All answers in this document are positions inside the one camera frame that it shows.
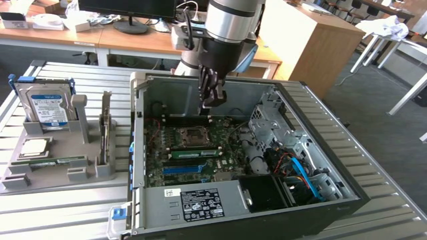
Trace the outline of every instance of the metal rack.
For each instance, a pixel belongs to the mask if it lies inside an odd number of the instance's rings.
[[[117,128],[117,169],[114,180],[47,188],[25,195],[0,196],[0,239],[107,239],[109,210],[127,201],[131,132],[130,75],[138,69],[47,62],[30,66],[27,76],[73,77],[77,91],[89,98],[86,114],[98,119],[102,96],[111,91],[111,115]],[[427,217],[366,152],[331,111],[299,82],[285,88],[310,118],[329,145],[355,176],[372,201],[355,214],[307,240],[417,239],[427,240]],[[25,109],[11,93],[0,107],[0,176],[7,169],[26,119]]]

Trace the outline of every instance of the power supply label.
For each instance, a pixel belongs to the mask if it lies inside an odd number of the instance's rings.
[[[182,191],[181,201],[187,222],[226,216],[218,188]]]
[[[66,109],[62,108],[62,95],[31,95],[31,100],[43,125],[49,127],[67,125],[69,119]]]

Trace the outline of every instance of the cpu socket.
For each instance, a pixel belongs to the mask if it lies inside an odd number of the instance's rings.
[[[181,142],[185,147],[207,146],[211,144],[209,130],[203,126],[179,129]]]

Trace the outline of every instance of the wooden cabinet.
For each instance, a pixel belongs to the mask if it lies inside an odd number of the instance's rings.
[[[323,98],[365,32],[335,15],[267,0],[259,36],[282,60],[274,79],[306,82]]]

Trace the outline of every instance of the monitor stand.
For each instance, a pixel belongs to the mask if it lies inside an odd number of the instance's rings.
[[[133,17],[129,17],[129,21],[117,21],[113,24],[114,28],[126,34],[143,34],[149,30],[149,26],[139,21],[133,21]]]

